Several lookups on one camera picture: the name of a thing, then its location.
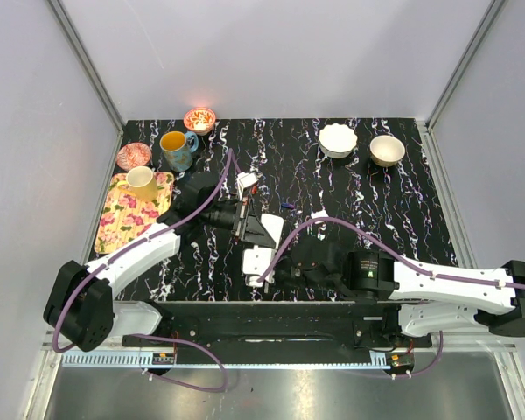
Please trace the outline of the white remote control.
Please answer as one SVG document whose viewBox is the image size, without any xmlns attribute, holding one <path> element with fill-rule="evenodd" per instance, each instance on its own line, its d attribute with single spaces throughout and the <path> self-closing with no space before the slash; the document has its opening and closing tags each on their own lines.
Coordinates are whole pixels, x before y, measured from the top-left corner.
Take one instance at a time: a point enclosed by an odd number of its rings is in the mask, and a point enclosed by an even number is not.
<svg viewBox="0 0 525 420">
<path fill-rule="evenodd" d="M 281 235 L 284 228 L 284 219 L 280 216 L 263 213 L 261 217 L 262 226 L 274 241 L 273 245 L 253 245 L 245 248 L 242 254 L 241 271 L 249 283 L 259 284 L 263 281 L 273 282 L 271 271 L 263 280 L 260 277 L 270 266 L 277 249 L 280 245 Z"/>
</svg>

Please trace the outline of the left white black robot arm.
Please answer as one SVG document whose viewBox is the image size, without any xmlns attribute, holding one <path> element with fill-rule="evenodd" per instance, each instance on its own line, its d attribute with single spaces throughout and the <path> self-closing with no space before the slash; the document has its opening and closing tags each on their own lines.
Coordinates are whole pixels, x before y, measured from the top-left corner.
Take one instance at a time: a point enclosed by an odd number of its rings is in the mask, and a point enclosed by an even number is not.
<svg viewBox="0 0 525 420">
<path fill-rule="evenodd" d="M 209 172 L 193 174 L 170 208 L 137 238 L 102 258 L 65 263 L 45 305 L 44 321 L 53 329 L 52 343 L 89 352 L 107 338 L 142 334 L 153 346 L 172 336 L 171 323 L 153 304 L 115 305 L 117 295 L 144 272 L 177 255 L 204 228 L 225 229 L 234 242 L 245 244 L 241 273 L 251 288 L 273 284 L 271 262 L 277 253 L 284 219 L 254 208 L 257 177 L 242 172 L 237 193 L 221 200 L 221 182 Z"/>
</svg>

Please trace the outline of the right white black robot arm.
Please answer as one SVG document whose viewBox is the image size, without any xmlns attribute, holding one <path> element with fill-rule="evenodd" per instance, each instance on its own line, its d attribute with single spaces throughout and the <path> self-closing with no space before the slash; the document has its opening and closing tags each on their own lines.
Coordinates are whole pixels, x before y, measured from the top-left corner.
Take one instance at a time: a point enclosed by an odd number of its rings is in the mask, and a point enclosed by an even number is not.
<svg viewBox="0 0 525 420">
<path fill-rule="evenodd" d="M 439 330 L 488 331 L 525 338 L 525 262 L 497 269 L 463 269 L 393 257 L 386 252 L 302 239 L 280 258 L 281 286 L 335 291 L 363 305 L 397 303 L 381 323 L 381 338 L 399 347 L 410 337 Z"/>
</svg>

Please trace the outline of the remote battery cover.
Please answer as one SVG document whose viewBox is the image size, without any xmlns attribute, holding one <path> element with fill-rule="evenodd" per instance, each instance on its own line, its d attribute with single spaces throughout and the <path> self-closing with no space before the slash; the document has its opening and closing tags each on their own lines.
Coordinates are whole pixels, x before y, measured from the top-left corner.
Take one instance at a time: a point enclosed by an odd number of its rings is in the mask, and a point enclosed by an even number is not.
<svg viewBox="0 0 525 420">
<path fill-rule="evenodd" d="M 326 210 L 321 210 L 321 211 L 318 211 L 318 212 L 314 212 L 311 214 L 311 217 L 313 219 L 316 219 L 316 218 L 326 218 L 328 216 L 328 213 L 326 212 Z"/>
</svg>

